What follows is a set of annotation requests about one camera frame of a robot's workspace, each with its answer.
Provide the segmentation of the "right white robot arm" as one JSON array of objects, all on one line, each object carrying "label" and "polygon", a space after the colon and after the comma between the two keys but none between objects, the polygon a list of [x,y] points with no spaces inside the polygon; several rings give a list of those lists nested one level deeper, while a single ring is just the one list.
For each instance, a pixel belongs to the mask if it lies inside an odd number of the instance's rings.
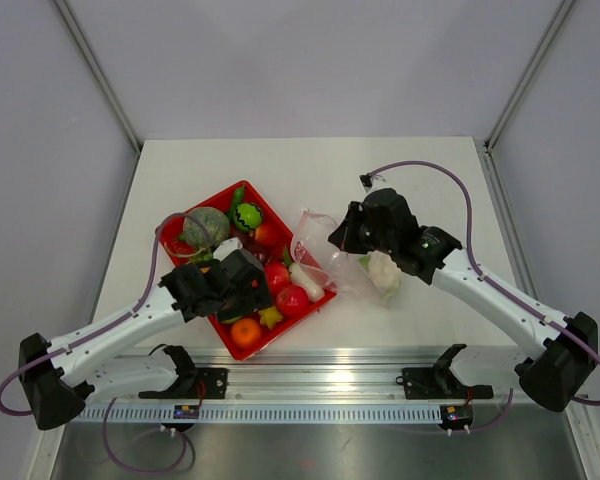
[{"label": "right white robot arm", "polygon": [[568,317],[498,282],[471,262],[469,251],[444,230],[419,225],[392,188],[349,204],[329,243],[343,252],[388,255],[398,268],[445,291],[503,331],[522,352],[513,380],[538,405],[561,412],[575,400],[598,362],[598,325],[580,312]]}]

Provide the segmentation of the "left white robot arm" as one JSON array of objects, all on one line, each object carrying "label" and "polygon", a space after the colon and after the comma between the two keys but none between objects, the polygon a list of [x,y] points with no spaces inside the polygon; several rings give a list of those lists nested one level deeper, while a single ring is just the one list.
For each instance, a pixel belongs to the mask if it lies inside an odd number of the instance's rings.
[{"label": "left white robot arm", "polygon": [[198,369],[181,346],[140,358],[124,352],[197,318],[240,318],[273,303],[264,267],[244,249],[212,261],[175,267],[120,313],[52,340],[40,334],[19,349],[20,384],[36,426],[69,423],[90,404],[126,395],[180,399],[198,391]]}]

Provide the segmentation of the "yellow starfruit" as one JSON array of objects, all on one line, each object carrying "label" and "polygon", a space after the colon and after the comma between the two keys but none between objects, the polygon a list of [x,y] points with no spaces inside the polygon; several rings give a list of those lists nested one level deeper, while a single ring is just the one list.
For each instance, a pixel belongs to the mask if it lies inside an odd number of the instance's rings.
[{"label": "yellow starfruit", "polygon": [[275,306],[259,311],[260,325],[269,330],[273,330],[283,320],[284,316],[277,310]]}]

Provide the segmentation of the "clear zip top bag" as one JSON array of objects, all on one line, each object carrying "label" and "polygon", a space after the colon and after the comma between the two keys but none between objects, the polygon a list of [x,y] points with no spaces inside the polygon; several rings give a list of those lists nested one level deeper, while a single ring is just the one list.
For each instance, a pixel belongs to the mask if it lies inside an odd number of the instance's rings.
[{"label": "clear zip top bag", "polygon": [[328,242],[328,236],[341,219],[304,210],[293,230],[290,255],[322,289],[345,294],[378,305],[391,296],[383,296],[358,263],[363,255],[340,251]]}]

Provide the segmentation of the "white cauliflower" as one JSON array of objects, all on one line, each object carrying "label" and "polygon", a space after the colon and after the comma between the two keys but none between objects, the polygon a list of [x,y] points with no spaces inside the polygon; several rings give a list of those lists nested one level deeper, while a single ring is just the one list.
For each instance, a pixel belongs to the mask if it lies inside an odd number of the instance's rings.
[{"label": "white cauliflower", "polygon": [[389,255],[373,251],[360,257],[358,263],[383,296],[391,296],[399,289],[404,274]]}]

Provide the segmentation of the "red apple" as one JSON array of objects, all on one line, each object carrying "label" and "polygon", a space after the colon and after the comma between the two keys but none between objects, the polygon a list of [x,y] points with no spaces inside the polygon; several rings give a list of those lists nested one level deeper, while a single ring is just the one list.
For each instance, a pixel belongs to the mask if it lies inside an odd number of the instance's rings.
[{"label": "red apple", "polygon": [[311,301],[303,288],[290,284],[277,293],[275,305],[283,316],[291,318],[305,312]]}]

